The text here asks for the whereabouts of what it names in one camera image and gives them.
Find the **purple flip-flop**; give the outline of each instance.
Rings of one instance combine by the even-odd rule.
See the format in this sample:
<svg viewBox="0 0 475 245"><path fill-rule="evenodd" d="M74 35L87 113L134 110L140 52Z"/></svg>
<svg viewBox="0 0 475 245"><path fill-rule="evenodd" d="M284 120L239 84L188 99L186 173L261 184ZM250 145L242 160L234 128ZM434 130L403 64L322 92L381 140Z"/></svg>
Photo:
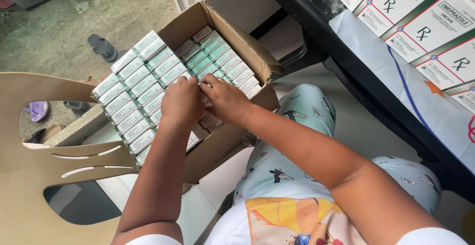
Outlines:
<svg viewBox="0 0 475 245"><path fill-rule="evenodd" d="M34 122L39 122L48 113L48 101L36 101L29 104L29 108L23 108L23 110L30 113L31 120Z"/></svg>

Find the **chair backrest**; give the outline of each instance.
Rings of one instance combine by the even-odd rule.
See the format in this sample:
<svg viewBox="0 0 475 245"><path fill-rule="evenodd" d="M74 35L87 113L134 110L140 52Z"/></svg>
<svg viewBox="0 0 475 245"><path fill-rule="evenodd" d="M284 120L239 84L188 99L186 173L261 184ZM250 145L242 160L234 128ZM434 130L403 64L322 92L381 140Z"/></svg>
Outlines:
<svg viewBox="0 0 475 245"><path fill-rule="evenodd" d="M20 112L28 103L40 100L92 102L93 88L93 85L48 75L0 73L2 244L110 244L119 218L92 225L68 223L50 208L43 190L138 172L124 143L30 149L21 143L19 134ZM78 169L84 170L68 175Z"/></svg>

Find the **open cardboard box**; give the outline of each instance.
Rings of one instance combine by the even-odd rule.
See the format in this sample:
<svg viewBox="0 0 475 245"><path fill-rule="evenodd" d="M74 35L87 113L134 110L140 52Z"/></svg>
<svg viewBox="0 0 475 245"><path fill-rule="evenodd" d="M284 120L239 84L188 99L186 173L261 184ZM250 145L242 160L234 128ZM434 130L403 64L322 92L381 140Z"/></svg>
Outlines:
<svg viewBox="0 0 475 245"><path fill-rule="evenodd" d="M209 25L228 42L244 60L262 89L251 101L268 110L279 107L276 92L270 81L273 72L282 72L282 66L265 48L238 26L226 21L214 11L205 0L195 3L183 11L157 33L175 51L183 42ZM246 130L234 125L223 124L192 151L185 159L184 182L198 184L199 180L223 164L225 154L245 135Z"/></svg>

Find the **black table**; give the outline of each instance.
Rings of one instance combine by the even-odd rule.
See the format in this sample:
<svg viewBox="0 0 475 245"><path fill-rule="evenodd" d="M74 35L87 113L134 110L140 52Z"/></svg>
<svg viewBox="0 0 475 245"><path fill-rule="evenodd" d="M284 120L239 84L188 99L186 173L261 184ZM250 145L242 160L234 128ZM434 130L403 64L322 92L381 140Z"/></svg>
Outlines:
<svg viewBox="0 0 475 245"><path fill-rule="evenodd" d="M437 175L443 190L475 204L475 176L394 96L340 40L329 21L344 10L339 0L276 0L302 27L304 45L280 61L285 69L319 62L381 123L412 146L422 164Z"/></svg>

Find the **hand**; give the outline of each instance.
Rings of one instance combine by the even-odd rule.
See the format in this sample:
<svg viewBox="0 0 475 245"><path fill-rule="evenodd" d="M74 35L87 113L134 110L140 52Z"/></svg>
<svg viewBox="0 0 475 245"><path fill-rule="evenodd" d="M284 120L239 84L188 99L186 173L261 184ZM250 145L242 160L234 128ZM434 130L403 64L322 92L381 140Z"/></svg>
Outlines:
<svg viewBox="0 0 475 245"><path fill-rule="evenodd" d="M211 73L201 79L199 88L212 104L206 107L209 113L221 121L244 125L253 104L239 88L224 79L218 80Z"/></svg>
<svg viewBox="0 0 475 245"><path fill-rule="evenodd" d="M163 97L161 109L160 121L170 121L178 124L178 127L193 127L204 112L198 79L192 77L187 80L181 76L176 83L170 84Z"/></svg>

